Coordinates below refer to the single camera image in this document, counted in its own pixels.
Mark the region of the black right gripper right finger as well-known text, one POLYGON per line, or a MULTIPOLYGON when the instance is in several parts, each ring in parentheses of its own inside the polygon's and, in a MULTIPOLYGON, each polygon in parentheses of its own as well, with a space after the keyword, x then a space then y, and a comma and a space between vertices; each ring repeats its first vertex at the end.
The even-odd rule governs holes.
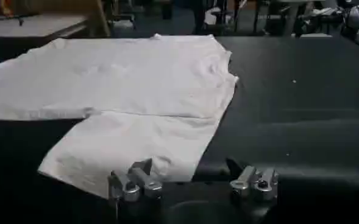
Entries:
POLYGON ((226 159, 231 180, 231 189, 240 198, 258 201, 272 201, 277 198, 279 174, 272 168, 258 170, 252 165, 242 165, 232 158, 226 159))

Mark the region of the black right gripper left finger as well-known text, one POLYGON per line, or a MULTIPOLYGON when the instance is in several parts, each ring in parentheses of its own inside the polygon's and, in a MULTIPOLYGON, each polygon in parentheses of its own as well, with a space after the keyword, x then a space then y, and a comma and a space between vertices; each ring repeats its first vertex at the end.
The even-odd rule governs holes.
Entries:
POLYGON ((163 184, 151 176, 152 159, 134 162, 127 173, 110 172, 108 180, 108 200, 136 202, 141 196, 159 199, 163 184))

